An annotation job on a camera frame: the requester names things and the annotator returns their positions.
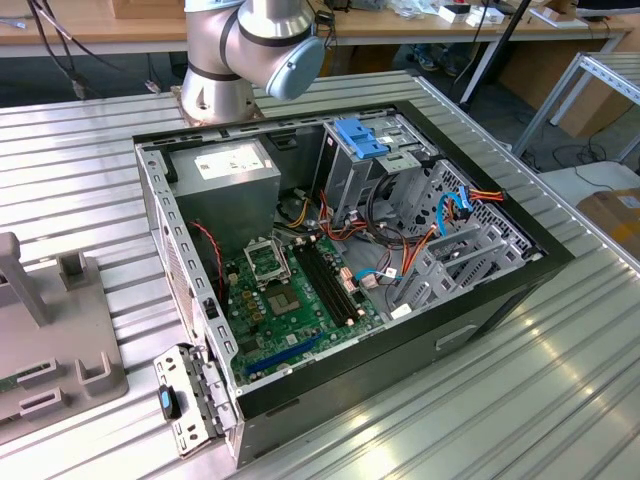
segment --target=blue pcie slot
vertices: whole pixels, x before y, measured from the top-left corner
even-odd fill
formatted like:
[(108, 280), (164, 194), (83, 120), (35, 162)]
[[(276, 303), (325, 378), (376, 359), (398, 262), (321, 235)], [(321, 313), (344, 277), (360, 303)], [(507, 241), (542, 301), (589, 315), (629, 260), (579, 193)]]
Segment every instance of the blue pcie slot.
[(282, 352), (276, 353), (275, 355), (271, 355), (270, 357), (260, 360), (253, 365), (249, 365), (244, 369), (244, 371), (247, 375), (251, 375), (252, 373), (257, 373), (267, 368), (273, 367), (274, 365), (278, 365), (279, 363), (295, 357), (296, 355), (308, 352), (323, 336), (324, 333), (319, 333), (318, 335), (315, 335), (298, 345), (294, 345), (293, 347), (287, 348)]

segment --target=green circuit board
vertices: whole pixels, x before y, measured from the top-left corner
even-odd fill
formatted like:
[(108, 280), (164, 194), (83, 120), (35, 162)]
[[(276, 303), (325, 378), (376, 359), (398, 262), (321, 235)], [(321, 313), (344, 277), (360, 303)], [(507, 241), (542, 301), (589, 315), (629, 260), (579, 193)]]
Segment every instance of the green circuit board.
[[(314, 248), (332, 269), (336, 285), (344, 288), (344, 279), (339, 274), (344, 265), (331, 241), (320, 239)], [(230, 287), (227, 319), (239, 347), (231, 366), (240, 385), (263, 378), (278, 369), (289, 368), (383, 324), (366, 296), (359, 290), (347, 292), (345, 288), (344, 293), (358, 314), (354, 322), (340, 325), (341, 322), (336, 321), (335, 315), (332, 317), (331, 310), (322, 303), (296, 258), (293, 247), (284, 247), (283, 253), (291, 270), (289, 283), (275, 282), (264, 291), (258, 288), (245, 256), (226, 264), (227, 272), (233, 271), (237, 275), (235, 285)], [(264, 265), (269, 262), (263, 258), (260, 263)], [(296, 349), (301, 351), (291, 356)], [(261, 361), (268, 359), (269, 362), (278, 354), (286, 358), (267, 368), (257, 369)]]
[(38, 365), (28, 370), (24, 370), (20, 373), (15, 373), (13, 375), (9, 375), (8, 377), (0, 378), (0, 393), (8, 392), (9, 390), (18, 388), (20, 386), (18, 384), (18, 379), (20, 377), (26, 377), (27, 375), (31, 375), (32, 373), (39, 372), (40, 370), (44, 370), (47, 367), (48, 367), (48, 364), (46, 366)]

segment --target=motherboard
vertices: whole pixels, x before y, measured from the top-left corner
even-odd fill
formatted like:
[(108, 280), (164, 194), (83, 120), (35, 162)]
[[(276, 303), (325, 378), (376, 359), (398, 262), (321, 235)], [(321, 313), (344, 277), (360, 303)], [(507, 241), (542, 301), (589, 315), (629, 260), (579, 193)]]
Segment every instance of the motherboard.
[[(382, 325), (331, 240), (261, 243), (261, 251), (250, 246), (225, 264), (231, 283), (229, 326), (239, 346), (231, 362), (238, 384), (289, 369)], [(275, 280), (263, 283), (272, 273)]]

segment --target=white label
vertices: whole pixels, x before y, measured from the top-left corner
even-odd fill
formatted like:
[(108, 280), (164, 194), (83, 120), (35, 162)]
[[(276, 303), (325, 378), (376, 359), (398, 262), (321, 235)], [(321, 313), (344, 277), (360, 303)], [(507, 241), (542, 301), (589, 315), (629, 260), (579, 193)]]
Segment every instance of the white label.
[(201, 155), (195, 162), (200, 175), (205, 180), (264, 168), (252, 145), (242, 145), (234, 150)]
[(411, 307), (409, 306), (408, 303), (405, 303), (404, 305), (400, 305), (393, 312), (391, 312), (391, 318), (396, 320), (400, 317), (404, 317), (408, 313), (411, 313)]
[(636, 197), (631, 197), (629, 195), (623, 195), (618, 197), (618, 199), (624, 203), (628, 208), (640, 208), (640, 200)]

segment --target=aluminum table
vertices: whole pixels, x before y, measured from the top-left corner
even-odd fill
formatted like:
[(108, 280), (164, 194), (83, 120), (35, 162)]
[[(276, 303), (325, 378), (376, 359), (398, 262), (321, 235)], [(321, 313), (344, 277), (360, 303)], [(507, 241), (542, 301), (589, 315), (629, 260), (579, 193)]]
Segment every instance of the aluminum table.
[[(579, 53), (514, 145), (515, 155), (520, 156), (524, 153), (535, 132), (546, 121), (551, 109), (581, 70), (584, 70), (584, 75), (550, 120), (552, 125), (560, 123), (592, 76), (603, 81), (636, 105), (640, 105), (640, 53)], [(640, 134), (618, 154), (617, 161), (622, 162), (638, 144), (640, 144)]]
[(97, 257), (130, 391), (0, 446), (7, 478), (607, 478), (640, 471), (640, 265), (434, 87), (332, 77), (266, 116), (410, 100), (578, 258), (499, 328), (234, 474), (181, 460), (151, 360), (185, 340), (149, 235), (131, 135), (184, 126), (170, 95), (0, 111), (0, 223), (29, 268)]

